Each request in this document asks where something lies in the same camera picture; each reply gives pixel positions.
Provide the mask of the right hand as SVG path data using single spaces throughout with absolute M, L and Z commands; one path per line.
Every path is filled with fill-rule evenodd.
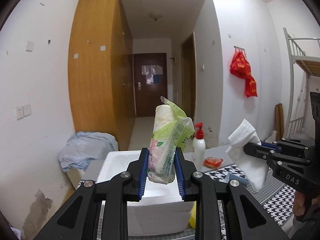
M 313 220 L 319 217 L 319 196 L 311 200 L 309 208 L 306 207 L 306 196 L 298 191 L 295 191 L 295 198 L 293 201 L 293 214 L 296 220 L 304 222 Z

